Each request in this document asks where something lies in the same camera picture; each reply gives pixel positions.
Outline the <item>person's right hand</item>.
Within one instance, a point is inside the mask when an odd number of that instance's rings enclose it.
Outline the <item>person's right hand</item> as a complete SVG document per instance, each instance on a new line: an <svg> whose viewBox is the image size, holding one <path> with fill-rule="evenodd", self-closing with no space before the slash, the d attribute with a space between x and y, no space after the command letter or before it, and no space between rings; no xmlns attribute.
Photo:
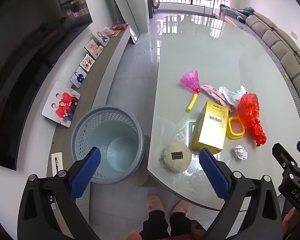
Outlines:
<svg viewBox="0 0 300 240"><path fill-rule="evenodd" d="M283 232L283 239L285 239L290 234L290 224L292 219L294 218L296 212L296 208L292 208L289 213L287 213L282 221L282 232Z"/></svg>

